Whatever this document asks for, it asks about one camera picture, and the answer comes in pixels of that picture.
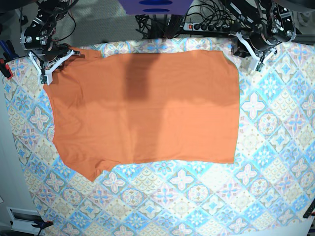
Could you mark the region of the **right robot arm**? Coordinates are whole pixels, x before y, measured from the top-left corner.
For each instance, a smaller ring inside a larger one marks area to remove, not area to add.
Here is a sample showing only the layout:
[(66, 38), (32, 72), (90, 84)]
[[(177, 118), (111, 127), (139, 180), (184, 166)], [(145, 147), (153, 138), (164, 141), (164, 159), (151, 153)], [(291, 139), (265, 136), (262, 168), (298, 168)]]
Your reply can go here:
[(40, 63), (51, 62), (67, 55), (69, 48), (60, 43), (60, 39), (54, 40), (57, 21), (63, 19), (76, 0), (42, 0), (38, 1), (38, 12), (29, 27), (20, 37), (20, 43), (24, 50), (31, 53)]

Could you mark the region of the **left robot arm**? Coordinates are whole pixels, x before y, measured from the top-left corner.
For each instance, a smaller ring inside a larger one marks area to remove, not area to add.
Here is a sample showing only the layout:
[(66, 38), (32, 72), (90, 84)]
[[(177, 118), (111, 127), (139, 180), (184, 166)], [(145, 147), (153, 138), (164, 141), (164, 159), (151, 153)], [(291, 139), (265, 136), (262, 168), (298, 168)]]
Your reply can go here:
[(246, 0), (229, 0), (228, 10), (238, 23), (231, 26), (231, 34), (239, 36), (232, 44), (235, 56), (260, 60), (277, 45), (296, 37), (292, 12), (274, 0), (256, 0), (255, 6)]

